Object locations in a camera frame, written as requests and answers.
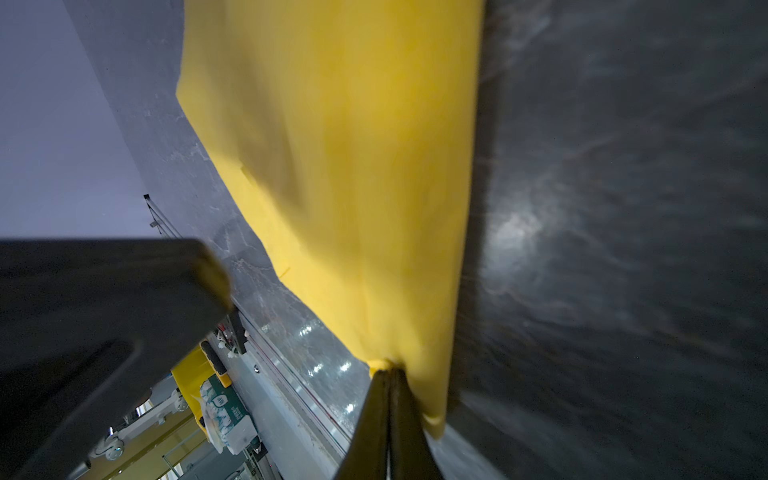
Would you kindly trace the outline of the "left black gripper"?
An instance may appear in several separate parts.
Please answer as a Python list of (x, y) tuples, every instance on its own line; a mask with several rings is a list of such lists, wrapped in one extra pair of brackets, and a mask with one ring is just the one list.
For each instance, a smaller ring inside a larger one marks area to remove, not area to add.
[(1, 244), (1, 475), (63, 479), (232, 307), (195, 239)]

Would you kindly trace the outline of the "yellow paper napkin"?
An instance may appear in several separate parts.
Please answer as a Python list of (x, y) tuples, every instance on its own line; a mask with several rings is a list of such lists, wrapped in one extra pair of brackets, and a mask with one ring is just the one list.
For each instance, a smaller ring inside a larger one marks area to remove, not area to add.
[(446, 425), (480, 1), (188, 1), (177, 97), (282, 284)]

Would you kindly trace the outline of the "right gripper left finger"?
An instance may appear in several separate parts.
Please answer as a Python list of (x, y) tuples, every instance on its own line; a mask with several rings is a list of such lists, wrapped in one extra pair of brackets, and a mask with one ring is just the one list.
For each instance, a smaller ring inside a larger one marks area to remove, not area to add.
[(369, 385), (348, 451), (336, 480), (387, 478), (390, 371), (378, 371)]

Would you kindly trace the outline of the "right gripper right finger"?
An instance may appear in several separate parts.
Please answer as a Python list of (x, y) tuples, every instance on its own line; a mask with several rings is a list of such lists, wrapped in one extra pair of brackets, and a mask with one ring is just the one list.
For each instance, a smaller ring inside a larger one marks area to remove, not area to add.
[(389, 437), (392, 479), (443, 479), (425, 438), (418, 405), (399, 369), (390, 373)]

